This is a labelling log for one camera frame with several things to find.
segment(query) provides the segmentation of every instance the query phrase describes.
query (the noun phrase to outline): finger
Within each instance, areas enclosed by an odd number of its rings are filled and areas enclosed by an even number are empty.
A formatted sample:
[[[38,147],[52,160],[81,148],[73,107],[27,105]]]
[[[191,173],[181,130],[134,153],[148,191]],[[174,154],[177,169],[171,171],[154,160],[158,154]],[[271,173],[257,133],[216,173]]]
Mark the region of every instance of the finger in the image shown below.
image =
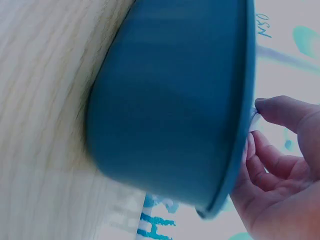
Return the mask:
[[[303,157],[283,155],[260,131],[254,131],[252,135],[256,154],[270,173],[281,179],[303,179],[309,173]]]
[[[266,172],[264,165],[257,155],[246,161],[246,167],[251,182],[265,192],[274,190],[281,181],[272,173]]]
[[[236,180],[236,184],[230,194],[233,204],[241,219],[244,219],[250,204],[252,204],[262,192],[263,191],[260,188],[251,182],[247,167],[243,163]]]
[[[255,152],[265,168],[273,175],[283,178],[282,170],[278,168],[279,159],[283,154],[258,130],[252,132],[255,142]]]
[[[265,120],[284,126],[297,133],[302,119],[320,111],[318,105],[309,104],[288,96],[269,99],[258,98],[255,107]]]
[[[304,159],[320,179],[320,107],[287,96],[256,100],[255,106],[268,122],[297,133]]]

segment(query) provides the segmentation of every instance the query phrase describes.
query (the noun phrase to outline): blue marker drawing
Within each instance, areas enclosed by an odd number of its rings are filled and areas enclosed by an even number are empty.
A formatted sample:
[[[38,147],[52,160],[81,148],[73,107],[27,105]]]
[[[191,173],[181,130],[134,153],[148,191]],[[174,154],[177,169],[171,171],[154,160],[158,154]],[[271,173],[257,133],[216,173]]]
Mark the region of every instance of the blue marker drawing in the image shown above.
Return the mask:
[[[315,49],[314,45],[317,42],[320,45],[320,35],[316,31],[306,26],[296,26],[292,34],[294,42],[302,54],[314,59],[320,57],[319,49]]]
[[[241,232],[229,238],[229,240],[253,240],[247,232]]]
[[[158,204],[164,204],[165,208],[167,209],[168,213],[174,214],[179,208],[179,203],[172,201],[168,198],[156,196],[152,194],[147,194],[144,199],[143,207],[145,208],[153,208]]]
[[[146,222],[151,223],[151,232],[147,232],[142,229],[137,230],[137,234],[142,235],[145,238],[152,238],[155,240],[173,240],[172,238],[164,235],[157,234],[157,225],[162,226],[176,226],[175,221],[173,220],[164,220],[161,217],[151,217],[144,213],[141,213],[140,220],[144,220]]]

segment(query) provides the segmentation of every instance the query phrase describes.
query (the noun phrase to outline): light wood grain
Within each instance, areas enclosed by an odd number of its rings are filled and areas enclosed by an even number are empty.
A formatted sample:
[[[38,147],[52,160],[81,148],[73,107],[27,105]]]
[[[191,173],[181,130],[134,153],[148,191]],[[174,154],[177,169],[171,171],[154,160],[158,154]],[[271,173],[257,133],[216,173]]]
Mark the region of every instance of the light wood grain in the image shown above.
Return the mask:
[[[144,193],[102,176],[83,133],[131,4],[0,0],[0,240],[134,239]]]

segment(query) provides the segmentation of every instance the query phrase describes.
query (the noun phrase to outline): teal plastic bowl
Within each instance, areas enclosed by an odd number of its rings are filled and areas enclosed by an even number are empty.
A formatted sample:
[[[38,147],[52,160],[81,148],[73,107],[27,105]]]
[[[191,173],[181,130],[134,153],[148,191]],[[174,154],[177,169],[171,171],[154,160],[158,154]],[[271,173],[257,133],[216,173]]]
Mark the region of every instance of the teal plastic bowl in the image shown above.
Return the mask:
[[[101,171],[213,217],[242,159],[255,46],[253,0],[137,0],[89,99]]]

